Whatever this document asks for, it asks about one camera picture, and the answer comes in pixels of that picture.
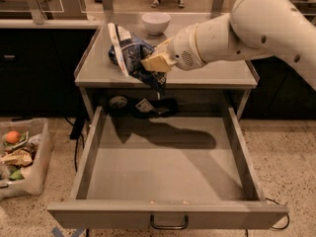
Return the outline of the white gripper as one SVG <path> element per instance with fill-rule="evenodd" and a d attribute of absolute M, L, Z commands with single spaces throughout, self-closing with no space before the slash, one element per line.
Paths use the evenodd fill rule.
<path fill-rule="evenodd" d="M 176 66 L 190 71 L 205 66 L 198 54 L 196 43 L 197 24 L 190 25 L 154 47 L 154 54 L 141 60 L 147 71 L 169 72 Z"/>

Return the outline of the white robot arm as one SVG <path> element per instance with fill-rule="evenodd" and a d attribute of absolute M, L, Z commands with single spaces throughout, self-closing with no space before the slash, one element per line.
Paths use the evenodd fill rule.
<path fill-rule="evenodd" d="M 141 60 L 148 71 L 275 56 L 316 89 L 316 27 L 289 0 L 236 0 L 231 12 L 187 26 Z"/>

